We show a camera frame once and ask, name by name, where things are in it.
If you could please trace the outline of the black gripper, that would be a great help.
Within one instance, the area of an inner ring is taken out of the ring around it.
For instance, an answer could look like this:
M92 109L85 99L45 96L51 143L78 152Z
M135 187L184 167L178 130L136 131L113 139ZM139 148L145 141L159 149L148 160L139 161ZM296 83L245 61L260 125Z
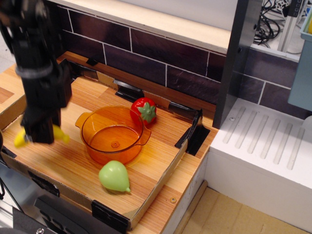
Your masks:
M27 107L21 121L27 142L52 144L53 124L60 126L60 110L72 96L68 60L54 63L51 73L40 78L22 78Z

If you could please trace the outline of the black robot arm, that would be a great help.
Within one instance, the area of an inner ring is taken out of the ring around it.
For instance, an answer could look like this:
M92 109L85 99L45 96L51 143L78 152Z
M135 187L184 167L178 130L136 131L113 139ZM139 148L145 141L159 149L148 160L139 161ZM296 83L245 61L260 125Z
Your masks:
M59 39L47 5L42 0L2 0L0 32L14 55L26 97L23 139L51 144L72 91L68 62L57 62Z

